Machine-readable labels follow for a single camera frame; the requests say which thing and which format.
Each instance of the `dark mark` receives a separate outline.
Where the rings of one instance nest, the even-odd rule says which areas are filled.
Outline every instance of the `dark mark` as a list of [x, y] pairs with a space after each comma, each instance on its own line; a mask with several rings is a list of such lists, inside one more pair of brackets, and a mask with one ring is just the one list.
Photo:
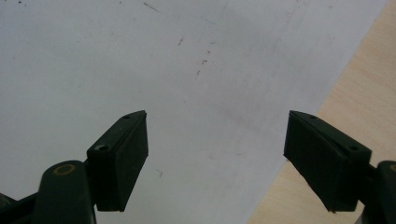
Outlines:
[[230, 3], [230, 1], [228, 1], [228, 2], [224, 5], [223, 10], [222, 10], [221, 13], [220, 13], [220, 17], [222, 17], [222, 14], [224, 13], [225, 8], [228, 6], [229, 3]]
[[160, 172], [160, 178], [161, 178], [161, 176], [163, 176], [163, 172], [161, 170], [159, 170], [159, 169], [155, 169], [155, 170]]
[[205, 18], [205, 17], [203, 17], [203, 16], [201, 16], [201, 19], [203, 19], [204, 21], [209, 22], [209, 23], [212, 24], [212, 25], [216, 25], [213, 21], [210, 21], [210, 20], [208, 20], [207, 18]]
[[147, 4], [147, 3], [143, 3], [143, 4], [145, 4], [146, 7], [149, 7], [149, 8], [153, 9], [153, 10], [156, 11], [156, 12], [160, 12], [159, 10], [157, 10], [157, 8], [152, 7], [151, 5], [149, 5], [149, 4]]
[[184, 38], [183, 37], [181, 37], [181, 39], [180, 39], [180, 41], [178, 41], [178, 46], [180, 46], [181, 45], [181, 42], [183, 42], [183, 40], [184, 40]]

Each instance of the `white paper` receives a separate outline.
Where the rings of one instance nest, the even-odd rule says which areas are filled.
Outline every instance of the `white paper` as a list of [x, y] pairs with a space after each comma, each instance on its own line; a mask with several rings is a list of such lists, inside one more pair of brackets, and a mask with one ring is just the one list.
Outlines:
[[148, 112], [124, 213], [98, 223], [244, 223], [385, 1], [0, 2], [0, 192], [38, 190], [120, 116]]

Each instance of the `paper sheet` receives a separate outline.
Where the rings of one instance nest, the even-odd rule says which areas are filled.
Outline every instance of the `paper sheet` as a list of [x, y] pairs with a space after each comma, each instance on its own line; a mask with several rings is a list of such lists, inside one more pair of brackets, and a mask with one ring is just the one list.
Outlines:
[[245, 223], [385, 1], [0, 2], [0, 192], [38, 190], [117, 118], [148, 112], [124, 213], [98, 223]]

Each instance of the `wooden surface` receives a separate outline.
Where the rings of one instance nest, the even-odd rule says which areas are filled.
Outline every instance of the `wooden surface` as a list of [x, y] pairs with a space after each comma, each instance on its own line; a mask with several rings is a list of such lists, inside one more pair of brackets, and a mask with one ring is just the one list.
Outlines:
[[[396, 0], [387, 2], [318, 116], [370, 148], [372, 165], [396, 161]], [[361, 209], [327, 212], [286, 162], [248, 224], [355, 223]]]

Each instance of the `black plastic part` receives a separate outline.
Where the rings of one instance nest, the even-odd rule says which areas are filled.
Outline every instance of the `black plastic part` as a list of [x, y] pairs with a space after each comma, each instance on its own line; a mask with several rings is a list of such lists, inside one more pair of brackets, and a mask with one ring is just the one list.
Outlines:
[[365, 206], [361, 214], [361, 224], [393, 224], [394, 222], [387, 222], [382, 210], [376, 210]]
[[285, 157], [329, 211], [354, 211], [371, 150], [325, 121], [290, 111]]
[[368, 213], [375, 214], [380, 213], [381, 204], [379, 202], [378, 194], [376, 193], [376, 180], [378, 179], [378, 172], [372, 165], [368, 165], [364, 177], [361, 179], [360, 185], [356, 188], [359, 195], [359, 201], [364, 203]]
[[32, 223], [96, 223], [83, 162], [64, 161], [43, 174]]
[[30, 223], [35, 208], [35, 197], [36, 193], [0, 209], [0, 223]]
[[12, 198], [0, 193], [0, 209], [2, 209], [3, 207], [6, 207], [14, 202], [15, 202], [15, 200], [13, 200]]
[[381, 161], [376, 170], [376, 192], [381, 210], [387, 223], [396, 223], [396, 161]]
[[149, 155], [146, 112], [120, 118], [87, 151], [99, 211], [124, 211]]

